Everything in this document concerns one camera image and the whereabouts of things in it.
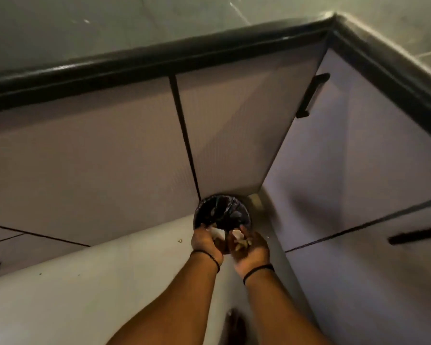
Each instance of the black bracelet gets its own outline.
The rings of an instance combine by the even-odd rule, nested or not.
[[[247,278],[248,278],[249,276],[251,276],[254,272],[259,271],[259,270],[262,270],[262,269],[269,269],[269,270],[271,270],[271,271],[273,271],[273,272],[274,272],[274,267],[273,267],[273,265],[271,265],[271,264],[261,265],[261,266],[258,266],[258,267],[256,267],[256,268],[253,268],[253,269],[252,269],[251,271],[249,271],[249,272],[246,274],[246,276],[243,278],[243,283],[244,283],[244,285],[246,285],[246,280],[247,280]]]
[[[190,253],[190,256],[192,256],[192,254],[193,253],[196,253],[196,252],[201,252],[201,253],[204,253],[204,254],[207,254],[208,256],[209,256],[209,258],[211,258],[213,261],[214,261],[214,263],[216,263],[217,264],[217,273],[219,273],[219,271],[220,271],[220,265],[219,265],[219,263],[217,262],[217,260],[212,256],[212,254],[209,254],[207,251],[205,251],[204,249],[195,249],[193,252],[191,252]]]

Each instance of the kitchen counter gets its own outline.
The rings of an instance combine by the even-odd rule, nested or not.
[[[329,10],[431,67],[431,0],[0,0],[0,74]]]

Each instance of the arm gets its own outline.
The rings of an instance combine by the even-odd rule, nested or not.
[[[222,253],[205,229],[194,231],[193,249],[203,249],[218,261]],[[201,345],[217,265],[204,253],[194,253],[168,288],[124,324],[107,345]]]
[[[235,269],[244,278],[252,269],[270,263],[270,251],[259,233],[253,232],[251,235],[244,228],[241,230],[246,237],[252,237],[252,246],[236,252],[231,233],[228,246],[235,260]],[[246,279],[246,288],[261,345],[330,344],[294,307],[290,295],[273,271],[262,269],[254,272]]]

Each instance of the gray marble countertop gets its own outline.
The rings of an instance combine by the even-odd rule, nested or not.
[[[431,68],[431,0],[0,0],[0,73],[325,11]]]

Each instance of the hand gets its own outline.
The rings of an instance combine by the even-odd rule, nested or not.
[[[206,231],[204,226],[200,226],[198,229],[193,231],[192,248],[202,249],[208,252],[214,257],[219,265],[222,265],[223,263],[222,251],[224,249],[224,245],[225,243],[220,239],[216,239],[216,242],[214,243],[211,234]]]
[[[228,249],[235,260],[235,270],[241,278],[252,269],[270,264],[270,249],[267,241],[256,231],[248,232],[244,226],[239,228],[246,238],[252,239],[252,245],[247,249],[236,251],[236,242],[233,232],[228,235]]]

